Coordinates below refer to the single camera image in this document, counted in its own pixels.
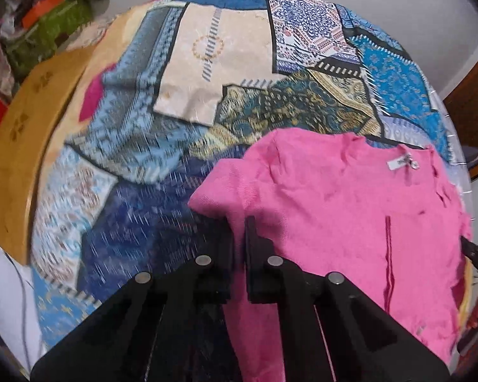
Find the magenta fabric patch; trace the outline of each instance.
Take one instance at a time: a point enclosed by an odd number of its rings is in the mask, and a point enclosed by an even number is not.
[[[116,63],[107,66],[90,82],[90,85],[85,92],[85,97],[83,99],[82,109],[80,110],[78,122],[85,121],[86,119],[90,119],[93,116],[105,91],[105,88],[103,87],[103,73],[115,69],[115,65]]]

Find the beige fabric patch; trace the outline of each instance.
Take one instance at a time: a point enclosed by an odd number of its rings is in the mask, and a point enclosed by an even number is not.
[[[266,10],[228,10],[189,4],[164,70],[154,111],[212,126],[223,86],[267,88],[273,45]]]

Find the wooden board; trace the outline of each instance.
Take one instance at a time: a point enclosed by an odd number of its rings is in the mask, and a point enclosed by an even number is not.
[[[94,47],[37,65],[0,124],[0,246],[28,262],[37,180],[44,151]]]
[[[444,103],[460,143],[478,148],[478,62]]]

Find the orange box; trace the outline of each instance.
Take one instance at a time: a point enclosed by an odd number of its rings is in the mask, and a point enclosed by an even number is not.
[[[34,5],[30,11],[23,17],[21,24],[23,28],[29,29],[39,17],[43,16],[47,12],[53,10],[56,6],[62,3],[64,0],[41,0]]]

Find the green item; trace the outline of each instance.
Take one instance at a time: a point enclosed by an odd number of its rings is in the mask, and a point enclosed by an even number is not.
[[[5,42],[5,52],[17,80],[23,80],[41,61],[52,57],[78,27],[92,20],[87,0],[65,0],[44,14],[24,35]]]

